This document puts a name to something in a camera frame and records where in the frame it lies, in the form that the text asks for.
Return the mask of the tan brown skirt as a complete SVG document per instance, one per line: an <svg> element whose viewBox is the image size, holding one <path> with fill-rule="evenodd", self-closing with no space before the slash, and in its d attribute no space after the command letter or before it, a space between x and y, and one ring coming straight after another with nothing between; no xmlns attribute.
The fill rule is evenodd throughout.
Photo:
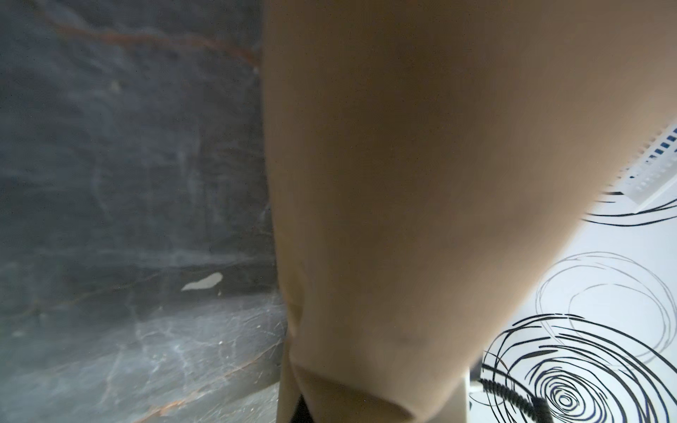
<svg viewBox="0 0 677 423"><path fill-rule="evenodd" d="M673 1L268 1L277 419L426 422L676 114Z"/></svg>

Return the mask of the white perforated plastic basket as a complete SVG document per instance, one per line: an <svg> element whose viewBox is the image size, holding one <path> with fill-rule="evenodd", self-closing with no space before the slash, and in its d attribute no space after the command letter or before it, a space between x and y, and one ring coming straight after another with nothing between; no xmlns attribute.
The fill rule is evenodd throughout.
<svg viewBox="0 0 677 423"><path fill-rule="evenodd" d="M626 168L617 190L643 211L676 183L676 121L644 144Z"/></svg>

